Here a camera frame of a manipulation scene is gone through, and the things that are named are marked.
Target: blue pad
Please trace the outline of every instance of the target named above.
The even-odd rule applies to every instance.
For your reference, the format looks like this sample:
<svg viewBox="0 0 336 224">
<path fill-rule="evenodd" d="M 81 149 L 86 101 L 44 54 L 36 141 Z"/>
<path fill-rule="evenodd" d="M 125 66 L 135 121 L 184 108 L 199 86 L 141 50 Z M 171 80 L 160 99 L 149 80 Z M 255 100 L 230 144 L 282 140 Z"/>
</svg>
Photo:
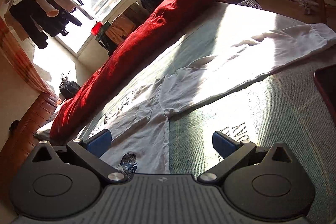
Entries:
<svg viewBox="0 0 336 224">
<path fill-rule="evenodd" d="M 86 141 L 86 150 L 99 158 L 110 148 L 111 141 L 110 130 L 104 129 Z"/>
<path fill-rule="evenodd" d="M 212 146 L 224 159 L 237 150 L 235 144 L 221 136 L 218 132 L 212 135 Z"/>
</svg>

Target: curtain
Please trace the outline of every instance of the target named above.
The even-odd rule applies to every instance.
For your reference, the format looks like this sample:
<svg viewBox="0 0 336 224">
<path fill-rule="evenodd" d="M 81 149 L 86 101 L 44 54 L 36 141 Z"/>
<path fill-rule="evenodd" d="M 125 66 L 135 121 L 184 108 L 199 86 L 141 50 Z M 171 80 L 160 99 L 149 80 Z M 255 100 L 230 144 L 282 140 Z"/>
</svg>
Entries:
<svg viewBox="0 0 336 224">
<path fill-rule="evenodd" d="M 34 90 L 58 98 L 40 77 L 24 50 L 0 17 L 0 48 L 19 76 Z"/>
</svg>

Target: floor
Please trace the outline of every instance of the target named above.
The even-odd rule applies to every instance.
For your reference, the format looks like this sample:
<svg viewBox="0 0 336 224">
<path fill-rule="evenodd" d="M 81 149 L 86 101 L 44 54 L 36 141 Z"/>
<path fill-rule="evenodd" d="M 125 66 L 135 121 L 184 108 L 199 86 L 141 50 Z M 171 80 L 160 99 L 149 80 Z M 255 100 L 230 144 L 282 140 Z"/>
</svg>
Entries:
<svg viewBox="0 0 336 224">
<path fill-rule="evenodd" d="M 318 13 L 305 15 L 305 9 L 297 2 L 289 0 L 256 0 L 263 10 L 294 18 L 307 24 L 320 23 Z M 336 31 L 336 15 L 328 15 L 327 25 Z"/>
<path fill-rule="evenodd" d="M 46 81 L 56 95 L 59 95 L 61 74 L 68 75 L 69 80 L 75 81 L 81 86 L 92 75 L 92 72 L 55 38 L 48 36 L 47 47 L 40 50 L 30 38 L 20 41 L 15 33 L 13 35 L 19 41 L 41 78 Z"/>
</svg>

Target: ribbed rubber surface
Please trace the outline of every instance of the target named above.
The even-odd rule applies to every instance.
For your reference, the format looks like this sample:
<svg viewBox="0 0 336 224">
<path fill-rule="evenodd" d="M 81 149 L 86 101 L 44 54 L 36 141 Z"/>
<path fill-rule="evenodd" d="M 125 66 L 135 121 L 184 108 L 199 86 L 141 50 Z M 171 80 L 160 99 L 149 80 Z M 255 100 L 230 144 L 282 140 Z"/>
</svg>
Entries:
<svg viewBox="0 0 336 224">
<path fill-rule="evenodd" d="M 20 217 L 14 224 L 48 223 Z M 91 208 L 53 224 L 261 223 L 234 211 L 218 188 L 201 185 L 191 175 L 135 175 L 108 186 Z M 293 224 L 307 223 L 303 218 Z"/>
</svg>

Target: red cup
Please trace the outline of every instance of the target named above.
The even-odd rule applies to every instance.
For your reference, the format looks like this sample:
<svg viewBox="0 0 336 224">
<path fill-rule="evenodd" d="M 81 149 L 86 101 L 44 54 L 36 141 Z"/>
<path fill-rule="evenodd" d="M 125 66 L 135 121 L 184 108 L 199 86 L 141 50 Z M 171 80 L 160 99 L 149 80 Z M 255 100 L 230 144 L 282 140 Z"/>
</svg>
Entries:
<svg viewBox="0 0 336 224">
<path fill-rule="evenodd" d="M 96 25 L 94 25 L 94 27 L 91 29 L 91 34 L 93 35 L 97 35 L 99 30 L 100 30 L 100 27 L 102 27 L 103 25 L 103 22 L 97 22 Z"/>
</svg>

